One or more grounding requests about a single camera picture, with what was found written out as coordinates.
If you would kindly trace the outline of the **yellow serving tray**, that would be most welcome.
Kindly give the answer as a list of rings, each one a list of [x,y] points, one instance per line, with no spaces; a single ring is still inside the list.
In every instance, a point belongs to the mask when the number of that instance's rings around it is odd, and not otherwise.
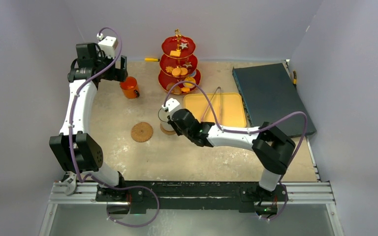
[[[207,96],[210,99],[213,93],[208,93]],[[240,94],[235,92],[227,92],[221,94],[221,121],[220,125],[230,127],[247,127],[246,115],[242,103]],[[194,117],[201,121],[201,116],[207,107],[207,100],[201,93],[189,94],[183,99],[184,108],[190,110]],[[206,122],[214,122],[214,115],[209,113]]]

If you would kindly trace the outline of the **white ribbed mug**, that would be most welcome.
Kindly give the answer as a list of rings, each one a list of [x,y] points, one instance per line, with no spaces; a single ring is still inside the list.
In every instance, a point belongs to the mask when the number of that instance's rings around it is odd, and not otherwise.
[[[172,131],[173,128],[167,123],[168,121],[168,112],[164,111],[163,108],[160,108],[158,113],[158,118],[160,120],[160,123],[162,124],[162,126],[166,129],[166,130],[169,130],[169,131]]]

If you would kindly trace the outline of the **orange mug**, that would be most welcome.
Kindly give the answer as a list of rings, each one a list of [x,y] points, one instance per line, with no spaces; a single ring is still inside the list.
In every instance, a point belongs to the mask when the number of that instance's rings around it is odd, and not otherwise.
[[[128,99],[140,97],[138,83],[134,77],[129,76],[124,82],[120,82],[120,88],[124,96]]]

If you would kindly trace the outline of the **orange fish shaped cookie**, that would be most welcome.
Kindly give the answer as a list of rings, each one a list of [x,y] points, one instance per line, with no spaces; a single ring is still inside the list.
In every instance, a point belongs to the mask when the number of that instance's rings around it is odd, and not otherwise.
[[[190,91],[191,91],[190,88],[187,88],[187,87],[181,88],[181,93],[189,93]]]

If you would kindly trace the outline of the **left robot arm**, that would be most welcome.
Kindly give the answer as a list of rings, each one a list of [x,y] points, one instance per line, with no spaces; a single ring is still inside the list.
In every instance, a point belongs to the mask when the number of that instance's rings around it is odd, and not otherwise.
[[[89,177],[102,192],[108,190],[114,201],[127,195],[123,175],[104,163],[102,148],[90,135],[91,109],[100,81],[123,82],[128,76],[121,49],[116,39],[76,45],[77,57],[67,75],[69,101],[65,119],[59,134],[49,139],[50,149],[67,173],[62,180],[67,185],[66,195],[73,194],[77,183]]]

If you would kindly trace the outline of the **round orange cookie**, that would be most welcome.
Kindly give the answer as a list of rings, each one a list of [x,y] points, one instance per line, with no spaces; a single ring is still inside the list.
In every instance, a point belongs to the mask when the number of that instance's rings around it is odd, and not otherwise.
[[[179,75],[180,75],[180,68],[179,67],[174,68],[173,71],[171,72],[171,74],[174,77],[179,77]]]
[[[179,76],[185,76],[188,74],[188,70],[184,67],[180,68],[180,75]]]

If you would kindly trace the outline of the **white star cookie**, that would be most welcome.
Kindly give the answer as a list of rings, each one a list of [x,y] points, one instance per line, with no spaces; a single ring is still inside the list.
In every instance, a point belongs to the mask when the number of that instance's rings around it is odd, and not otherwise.
[[[189,44],[186,42],[182,42],[180,45],[179,45],[179,48],[181,49],[181,50],[183,50],[183,49],[188,49],[189,48]]]

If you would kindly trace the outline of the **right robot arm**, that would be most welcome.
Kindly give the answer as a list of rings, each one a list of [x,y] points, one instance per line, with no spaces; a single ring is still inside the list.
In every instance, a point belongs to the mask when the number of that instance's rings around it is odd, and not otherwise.
[[[277,127],[259,131],[261,127],[238,128],[234,133],[218,128],[213,122],[199,122],[187,109],[179,109],[168,117],[177,135],[185,136],[199,147],[233,147],[253,151],[264,170],[257,195],[268,200],[276,193],[276,186],[286,173],[296,148],[295,142]]]

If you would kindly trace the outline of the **square cracker biscuit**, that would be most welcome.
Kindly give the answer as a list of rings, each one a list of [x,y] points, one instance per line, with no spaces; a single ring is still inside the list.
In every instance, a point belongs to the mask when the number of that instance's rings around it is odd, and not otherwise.
[[[172,58],[180,58],[181,51],[180,50],[172,50],[172,51],[170,51],[169,56],[172,57]]]

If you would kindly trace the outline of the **red three-tier cake stand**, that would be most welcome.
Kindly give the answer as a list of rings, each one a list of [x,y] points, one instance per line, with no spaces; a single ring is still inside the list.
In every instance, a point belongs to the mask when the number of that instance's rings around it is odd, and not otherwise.
[[[194,55],[196,44],[190,37],[182,35],[179,29],[174,33],[161,45],[163,55],[159,59],[158,83],[166,92],[186,95],[193,92],[195,85],[201,81],[198,58]]]

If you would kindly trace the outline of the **flower shaped cookie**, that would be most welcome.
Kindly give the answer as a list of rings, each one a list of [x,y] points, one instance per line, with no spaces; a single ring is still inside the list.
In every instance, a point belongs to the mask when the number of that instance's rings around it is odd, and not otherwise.
[[[172,71],[173,71],[173,67],[172,66],[167,66],[166,68],[165,68],[165,70],[166,70],[166,72],[167,73],[171,73]]]

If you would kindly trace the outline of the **brown star cookie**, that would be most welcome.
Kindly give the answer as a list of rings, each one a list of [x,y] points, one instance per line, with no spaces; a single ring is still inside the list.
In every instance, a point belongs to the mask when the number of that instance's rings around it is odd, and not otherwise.
[[[183,67],[185,67],[186,69],[189,69],[192,67],[192,64],[190,61],[186,61],[184,64],[183,64]]]

